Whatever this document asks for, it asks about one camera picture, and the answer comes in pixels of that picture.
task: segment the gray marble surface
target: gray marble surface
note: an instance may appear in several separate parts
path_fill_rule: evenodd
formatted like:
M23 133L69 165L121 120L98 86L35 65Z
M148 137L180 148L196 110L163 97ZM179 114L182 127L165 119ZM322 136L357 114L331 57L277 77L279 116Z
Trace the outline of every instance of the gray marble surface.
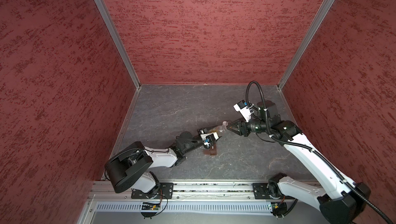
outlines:
M273 101L283 120L289 119L275 86L262 86L266 100ZM241 118L233 108L245 99L246 86L143 85L120 151L135 141L151 148L166 148L183 131L196 135L198 128ZM256 86L249 100L260 101ZM270 139L266 134L260 135ZM187 154L178 167L152 168L159 180L245 179L266 180L283 172L297 180L314 177L289 151L277 143L261 141L255 134L238 136L229 131L217 141L217 155L203 148Z

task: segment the clear plastic bottle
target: clear plastic bottle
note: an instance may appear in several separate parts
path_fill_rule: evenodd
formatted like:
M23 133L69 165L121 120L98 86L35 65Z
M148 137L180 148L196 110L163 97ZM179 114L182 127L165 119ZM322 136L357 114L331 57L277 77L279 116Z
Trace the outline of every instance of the clear plastic bottle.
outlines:
M209 132L216 132L219 137L223 136L227 130L227 125L229 125L229 124L230 124L230 122L224 121L222 125L219 125L219 126L213 128Z

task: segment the gray floor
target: gray floor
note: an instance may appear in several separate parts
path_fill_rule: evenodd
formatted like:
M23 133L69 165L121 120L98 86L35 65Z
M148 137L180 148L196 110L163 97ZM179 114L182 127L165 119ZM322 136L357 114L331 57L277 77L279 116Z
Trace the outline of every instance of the gray floor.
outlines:
M328 224L329 222L317 209L298 202L295 208L285 217L278 220L274 216L259 215L217 215L198 213L161 213L157 217L143 219L141 213L97 212L92 224Z
M275 86L263 86L266 100L273 101L283 120L289 119ZM135 141L151 148L170 146L183 131L196 135L198 128L241 118L233 105L245 99L246 86L143 85L120 151ZM250 89L257 103L257 88ZM198 148L178 167L153 168L159 180L245 179L266 180L283 172L297 180L314 177L289 151L277 143L261 141L255 134L241 137L228 132L217 141L217 156Z

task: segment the black cable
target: black cable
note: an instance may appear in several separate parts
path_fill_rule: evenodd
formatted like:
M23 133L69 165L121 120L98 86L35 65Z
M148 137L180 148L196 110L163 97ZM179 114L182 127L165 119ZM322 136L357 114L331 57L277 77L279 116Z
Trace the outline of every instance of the black cable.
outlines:
M108 166L111 162L115 161L121 154L124 154L124 153L129 152L129 151L132 151L132 150L139 150L139 149L141 149L142 152L143 152L143 150L145 150L144 148L142 149L142 148L136 148L136 147L135 147L135 148L128 149L128 150L126 150L126 151L120 153L117 157L114 157L114 158L107 164L107 166Z
M147 149L143 149L147 152L151 152L151 153L168 153L169 152L169 147L167 148L167 151L155 151L155 150L147 150Z
M298 202L298 199L294 199L294 202L291 204L290 208L288 209L288 211L286 211L286 213L284 215L276 215L276 217L285 217L286 215L288 215L294 208L294 206L296 205L296 203Z
M256 135L257 135L257 137L258 137L260 140L262 140L262 141L270 142L270 143L275 143L275 142L273 142L273 141L269 141L269 140L265 140L265 139L261 138L261 137L259 136L258 133L256 133Z
M362 199L362 201L364 201L364 202L365 202L367 205L369 205L375 212L377 212L388 224L393 224L393 222L389 219L389 217L388 217L384 212L382 212L379 208L377 208L377 207L376 207L372 202L370 202L364 195L362 195L359 191L357 191L357 190L355 189L355 187L353 187L349 182L347 182L347 181L345 180L345 178L342 176L342 174L340 173L340 171L338 171L338 169L337 169L326 157L324 157L320 152L318 152L318 151L316 151L316 150L313 151L313 148L312 148L312 147L309 147L309 146L306 146L306 145L303 145L303 144L299 144L299 143L295 143L295 142L283 142L283 141L279 140L278 138L276 138L275 135L272 134L272 132L271 132L270 123L269 123L269 118L268 118L268 113L267 113L267 111L266 111L266 106L265 106L265 102L264 102L265 99L264 99L263 91L261 90L260 84L259 84L257 81L252 81L252 82L250 82L250 83L248 84L248 87L247 87L247 89L246 89L246 92L248 92L248 90L249 90L249 88L250 88L250 86L251 86L252 84L256 84L257 87L258 87L258 89L259 89L261 101L263 102L263 108L264 108L264 110L265 110L265 126L266 126L266 133L267 133L268 135L270 135L270 137L271 137L274 141L279 142L279 143L281 143L281 144L285 144L285 145L291 145L291 146L302 147L302 148L308 149L310 152L313 152L314 154L316 154L318 157L320 157L321 160L323 160L323 161L332 169L332 171L337 175L337 177L338 177L339 179L341 179L341 181L342 181L343 183L345 183L345 184L351 189L351 191L353 191L360 199Z
M197 142L199 142L200 140L199 139L195 139L195 140L192 140L192 139L187 139L187 138L184 138L185 140L190 140L190 141L197 141Z
M150 193L144 193L144 194L146 194L146 195L154 195L154 196L156 196L156 195L158 195L158 196L162 196L162 197L165 197L166 198L166 205L165 205L165 207L160 211L160 212L158 212L158 213L156 213L155 215L153 215L152 217L155 217L155 216L157 216L157 215L159 215L159 214L161 214L162 213L162 211L164 211L165 209L166 209L166 207L168 207L168 198L165 196L165 195L162 195L162 194L150 194Z
M246 88L246 93L245 93L245 98L246 98L246 104L247 104L247 106L248 106L248 108L250 108L250 106L252 106L252 104L249 102L249 89L250 89L250 86L252 85L252 84L258 84L258 82L257 81L252 81L252 82L250 82L249 84L248 84L248 86L247 86L247 88Z
M110 181L110 178L107 177L106 168L105 168L105 179L107 179L108 181Z

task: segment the red wall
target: red wall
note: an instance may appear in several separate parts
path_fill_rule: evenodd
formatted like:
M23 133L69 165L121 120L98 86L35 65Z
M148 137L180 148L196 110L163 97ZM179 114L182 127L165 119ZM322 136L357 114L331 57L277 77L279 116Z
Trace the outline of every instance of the red wall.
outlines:
M0 223L74 224L133 83L93 0L0 9Z
M105 0L142 83L277 84L323 0Z
M284 94L314 145L396 221L396 0L336 0ZM370 208L356 222L384 223Z

